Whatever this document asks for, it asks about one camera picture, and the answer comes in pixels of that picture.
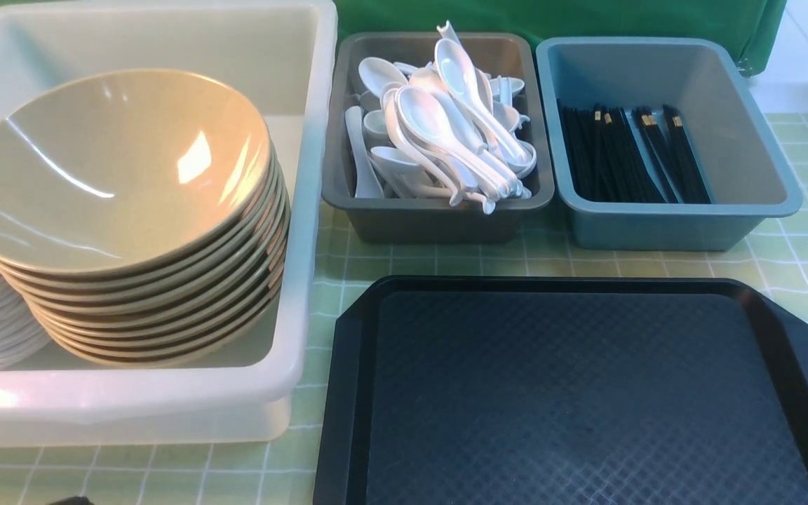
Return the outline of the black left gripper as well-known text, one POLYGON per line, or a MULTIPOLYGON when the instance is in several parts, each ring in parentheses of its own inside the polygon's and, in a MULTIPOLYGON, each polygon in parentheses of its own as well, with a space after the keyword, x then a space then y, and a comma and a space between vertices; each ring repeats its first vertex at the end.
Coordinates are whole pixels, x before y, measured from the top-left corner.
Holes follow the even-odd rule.
POLYGON ((48 505, 94 505, 94 503, 87 497, 73 496, 59 499, 59 501, 48 503, 48 505))

